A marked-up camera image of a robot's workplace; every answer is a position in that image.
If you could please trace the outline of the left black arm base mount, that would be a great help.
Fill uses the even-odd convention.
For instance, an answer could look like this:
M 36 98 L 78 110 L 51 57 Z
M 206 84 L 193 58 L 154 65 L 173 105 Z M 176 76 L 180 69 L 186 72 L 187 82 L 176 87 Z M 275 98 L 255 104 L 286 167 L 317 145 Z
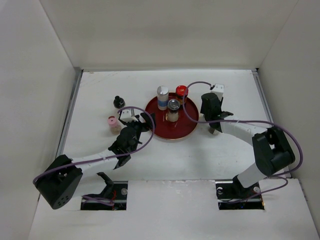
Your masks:
M 97 175 L 104 181 L 105 187 L 100 193 L 86 194 L 81 198 L 82 211 L 125 211 L 129 183 L 113 181 L 104 172 Z

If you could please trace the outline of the red lid sauce jar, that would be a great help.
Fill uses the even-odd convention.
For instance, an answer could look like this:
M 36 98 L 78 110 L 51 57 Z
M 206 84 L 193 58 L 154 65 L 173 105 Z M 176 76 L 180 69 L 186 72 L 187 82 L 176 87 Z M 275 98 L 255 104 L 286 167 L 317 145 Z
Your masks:
M 182 106 L 188 96 L 189 90 L 187 88 L 187 86 L 185 85 L 178 85 L 175 89 L 175 96 L 176 99 L 179 101 L 180 105 Z

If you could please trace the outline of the grey lid red label jar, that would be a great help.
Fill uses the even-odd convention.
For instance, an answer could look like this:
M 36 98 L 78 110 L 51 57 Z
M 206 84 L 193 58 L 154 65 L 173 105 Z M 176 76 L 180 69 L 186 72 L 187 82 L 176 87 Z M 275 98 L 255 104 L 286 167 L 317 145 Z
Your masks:
M 209 133 L 210 133 L 211 135 L 214 135 L 214 136 L 219 134 L 219 131 L 216 130 L 216 129 L 214 129 L 214 128 L 212 128 L 212 127 L 210 127 L 210 128 L 208 129 L 208 131 L 209 131 Z

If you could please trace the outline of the pink lid spice jar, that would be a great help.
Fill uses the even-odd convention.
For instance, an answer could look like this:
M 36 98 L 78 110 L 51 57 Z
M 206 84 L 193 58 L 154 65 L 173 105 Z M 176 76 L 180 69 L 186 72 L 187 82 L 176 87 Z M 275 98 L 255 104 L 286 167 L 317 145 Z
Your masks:
M 108 123 L 110 131 L 113 134 L 118 135 L 121 132 L 122 126 L 121 126 L 119 120 L 115 116 L 109 116 L 107 119 L 107 123 Z

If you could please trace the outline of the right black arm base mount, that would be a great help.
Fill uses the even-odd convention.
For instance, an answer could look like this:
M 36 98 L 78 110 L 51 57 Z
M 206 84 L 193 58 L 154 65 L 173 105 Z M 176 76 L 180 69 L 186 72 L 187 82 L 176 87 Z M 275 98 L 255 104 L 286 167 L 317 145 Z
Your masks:
M 222 179 L 215 181 L 219 210 L 264 210 L 264 202 L 258 182 L 244 188 L 238 180 Z

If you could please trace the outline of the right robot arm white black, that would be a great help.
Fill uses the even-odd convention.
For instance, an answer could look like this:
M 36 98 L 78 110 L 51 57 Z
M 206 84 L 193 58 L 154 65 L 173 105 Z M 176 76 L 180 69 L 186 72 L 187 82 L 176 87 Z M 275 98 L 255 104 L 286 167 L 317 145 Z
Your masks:
M 292 164 L 296 157 L 282 129 L 241 123 L 228 111 L 222 110 L 222 99 L 215 93 L 201 96 L 200 113 L 210 127 L 223 134 L 234 136 L 251 145 L 254 163 L 233 178 L 232 192 L 238 198 L 245 197 L 250 187 Z

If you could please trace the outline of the clear top pepper grinder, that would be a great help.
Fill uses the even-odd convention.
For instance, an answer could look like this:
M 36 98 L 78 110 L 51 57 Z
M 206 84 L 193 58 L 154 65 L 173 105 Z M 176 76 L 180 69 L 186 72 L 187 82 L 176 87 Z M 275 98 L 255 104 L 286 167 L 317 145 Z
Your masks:
M 176 99 L 171 99 L 168 101 L 167 104 L 167 120 L 169 122 L 176 122 L 179 119 L 179 109 L 180 109 L 180 102 Z

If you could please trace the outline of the silver lid blue label shaker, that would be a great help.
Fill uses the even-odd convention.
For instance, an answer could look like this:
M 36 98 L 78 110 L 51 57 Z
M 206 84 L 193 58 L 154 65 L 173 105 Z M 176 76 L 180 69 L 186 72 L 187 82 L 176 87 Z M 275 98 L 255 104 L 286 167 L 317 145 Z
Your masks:
M 157 106 L 161 111 L 165 111 L 168 107 L 169 89 L 166 86 L 159 86 L 157 88 Z

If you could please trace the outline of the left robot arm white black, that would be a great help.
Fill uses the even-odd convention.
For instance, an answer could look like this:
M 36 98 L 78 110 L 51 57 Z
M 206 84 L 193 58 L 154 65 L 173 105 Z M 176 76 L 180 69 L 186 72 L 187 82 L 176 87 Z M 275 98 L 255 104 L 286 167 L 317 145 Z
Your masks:
M 125 127 L 106 150 L 79 158 L 70 158 L 62 154 L 33 179 L 33 185 L 53 210 L 62 208 L 77 195 L 82 197 L 83 205 L 97 203 L 109 208 L 117 205 L 115 184 L 106 171 L 123 167 L 132 154 L 146 147 L 146 144 L 140 141 L 140 137 L 144 132 L 155 132 L 156 115 L 143 111 L 133 119 L 121 118 L 120 122 Z M 81 180 L 94 175 L 104 181 L 96 185 L 95 193 L 78 192 Z

